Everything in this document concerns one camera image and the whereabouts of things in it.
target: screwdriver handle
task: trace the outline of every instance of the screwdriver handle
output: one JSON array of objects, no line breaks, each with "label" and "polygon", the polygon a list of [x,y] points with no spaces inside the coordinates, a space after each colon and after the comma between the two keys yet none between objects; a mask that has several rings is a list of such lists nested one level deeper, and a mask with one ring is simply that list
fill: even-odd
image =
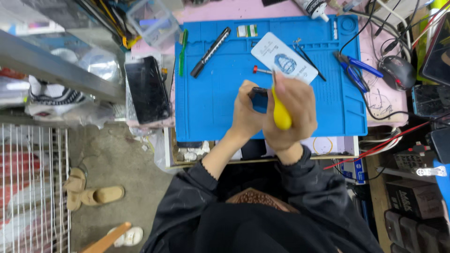
[{"label": "screwdriver handle", "polygon": [[275,86],[272,86],[272,95],[274,96],[275,108],[274,108],[274,121],[275,125],[281,130],[287,130],[292,126],[292,118],[289,115],[288,110],[283,103],[278,99],[275,94]]}]

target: wire rack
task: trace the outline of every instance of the wire rack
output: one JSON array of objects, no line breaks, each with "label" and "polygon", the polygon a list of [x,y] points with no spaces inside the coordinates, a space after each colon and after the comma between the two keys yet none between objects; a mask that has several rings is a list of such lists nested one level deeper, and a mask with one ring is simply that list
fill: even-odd
[{"label": "wire rack", "polygon": [[69,252],[68,131],[2,124],[0,253]]}]

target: white bottle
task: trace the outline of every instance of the white bottle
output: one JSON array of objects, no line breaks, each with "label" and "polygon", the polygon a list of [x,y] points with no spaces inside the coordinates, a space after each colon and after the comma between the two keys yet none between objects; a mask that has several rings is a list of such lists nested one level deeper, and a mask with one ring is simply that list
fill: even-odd
[{"label": "white bottle", "polygon": [[294,0],[294,2],[302,7],[312,19],[321,17],[328,22],[328,16],[324,13],[327,3],[324,0]]}]

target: wooden stick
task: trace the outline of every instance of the wooden stick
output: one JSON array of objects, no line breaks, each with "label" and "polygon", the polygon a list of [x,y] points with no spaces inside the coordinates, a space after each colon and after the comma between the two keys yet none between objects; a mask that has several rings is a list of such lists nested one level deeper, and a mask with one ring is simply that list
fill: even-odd
[{"label": "wooden stick", "polygon": [[113,232],[105,235],[102,239],[97,241],[87,248],[84,248],[80,253],[101,253],[105,252],[121,235],[127,232],[131,228],[130,222],[125,222],[118,226]]}]

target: concrete floor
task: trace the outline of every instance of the concrete floor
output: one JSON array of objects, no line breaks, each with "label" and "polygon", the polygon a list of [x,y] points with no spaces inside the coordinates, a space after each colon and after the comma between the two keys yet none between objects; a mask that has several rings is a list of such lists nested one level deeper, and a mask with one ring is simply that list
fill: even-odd
[{"label": "concrete floor", "polygon": [[153,163],[151,149],[135,141],[127,126],[83,127],[69,131],[71,166],[87,172],[86,188],[122,185],[123,199],[99,207],[82,205],[72,212],[71,251],[79,251],[125,221],[144,230],[134,247],[107,252],[139,252],[152,228],[156,208],[172,179]]}]

